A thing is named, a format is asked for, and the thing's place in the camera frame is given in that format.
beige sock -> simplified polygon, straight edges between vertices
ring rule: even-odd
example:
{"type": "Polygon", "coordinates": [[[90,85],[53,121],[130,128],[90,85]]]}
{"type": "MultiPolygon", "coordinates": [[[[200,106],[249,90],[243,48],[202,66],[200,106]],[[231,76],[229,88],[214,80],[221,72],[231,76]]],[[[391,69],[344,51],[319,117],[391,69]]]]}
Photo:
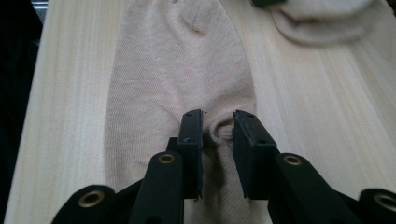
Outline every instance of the beige sock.
{"type": "Polygon", "coordinates": [[[106,182],[144,177],[177,136],[181,116],[205,113],[203,199],[186,223],[254,223],[265,206],[243,199],[232,153],[233,114],[254,111],[252,76],[237,32],[217,0],[134,0],[124,18],[106,112],[106,182]]]}
{"type": "Polygon", "coordinates": [[[351,41],[369,32],[384,10],[378,0],[296,1],[272,7],[279,32],[306,45],[329,45],[351,41]]]}

knit fabric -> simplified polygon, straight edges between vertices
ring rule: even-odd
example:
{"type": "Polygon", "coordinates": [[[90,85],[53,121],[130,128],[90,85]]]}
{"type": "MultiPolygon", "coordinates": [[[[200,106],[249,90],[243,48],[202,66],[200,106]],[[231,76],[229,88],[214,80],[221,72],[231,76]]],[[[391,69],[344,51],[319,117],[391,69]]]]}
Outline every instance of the knit fabric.
{"type": "Polygon", "coordinates": [[[272,7],[272,15],[276,28],[287,39],[315,46],[364,36],[385,10],[379,0],[289,0],[272,7]]]}
{"type": "Polygon", "coordinates": [[[205,111],[203,199],[186,223],[259,223],[243,198],[232,152],[233,111],[254,112],[246,55],[217,0],[134,0],[124,18],[106,111],[106,182],[121,190],[177,136],[181,117],[205,111]]]}

sock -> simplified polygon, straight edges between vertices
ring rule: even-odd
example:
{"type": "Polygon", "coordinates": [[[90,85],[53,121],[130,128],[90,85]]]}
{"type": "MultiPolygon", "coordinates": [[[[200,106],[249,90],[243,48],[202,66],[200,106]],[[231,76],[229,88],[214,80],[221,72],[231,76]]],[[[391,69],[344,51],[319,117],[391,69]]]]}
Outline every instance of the sock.
{"type": "Polygon", "coordinates": [[[377,0],[296,1],[272,8],[276,28],[306,45],[330,45],[358,39],[380,20],[387,7],[377,0]]]}
{"type": "Polygon", "coordinates": [[[203,199],[185,202],[186,223],[260,222],[266,208],[243,198],[232,152],[233,111],[254,113],[254,102],[246,55],[219,1],[134,0],[108,95],[107,184],[118,191],[143,178],[182,115],[200,108],[203,199]]]}

metal screw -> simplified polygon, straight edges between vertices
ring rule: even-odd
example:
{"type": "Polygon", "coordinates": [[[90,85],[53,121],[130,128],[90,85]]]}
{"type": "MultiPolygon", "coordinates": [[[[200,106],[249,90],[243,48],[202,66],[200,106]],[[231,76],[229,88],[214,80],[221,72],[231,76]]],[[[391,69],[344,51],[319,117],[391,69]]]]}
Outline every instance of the metal screw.
{"type": "Polygon", "coordinates": [[[384,208],[387,208],[392,212],[396,212],[396,199],[386,194],[378,193],[374,196],[374,200],[384,208]]]}
{"type": "Polygon", "coordinates": [[[99,204],[105,198],[105,194],[101,190],[93,190],[82,195],[78,200],[81,207],[92,207],[99,204]]]}
{"type": "Polygon", "coordinates": [[[161,155],[161,157],[158,158],[158,161],[163,164],[171,163],[174,160],[175,160],[175,157],[171,154],[161,155]]]}
{"type": "Polygon", "coordinates": [[[303,162],[295,157],[295,156],[285,156],[283,158],[283,161],[285,161],[286,163],[290,164],[290,165],[301,165],[303,162]]]}

wood grain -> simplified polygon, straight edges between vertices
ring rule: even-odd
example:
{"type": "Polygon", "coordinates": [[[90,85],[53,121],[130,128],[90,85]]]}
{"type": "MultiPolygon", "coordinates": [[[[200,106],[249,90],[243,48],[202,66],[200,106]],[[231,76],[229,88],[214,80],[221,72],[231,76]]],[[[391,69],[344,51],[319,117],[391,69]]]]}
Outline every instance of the wood grain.
{"type": "MultiPolygon", "coordinates": [[[[44,26],[6,223],[50,223],[76,190],[104,184],[104,118],[130,0],[53,0],[44,26]]],[[[396,191],[396,21],[327,48],[290,43],[270,14],[223,0],[255,81],[257,114],[283,152],[335,189],[396,191]]],[[[262,218],[271,223],[266,211],[262,218]]]]}

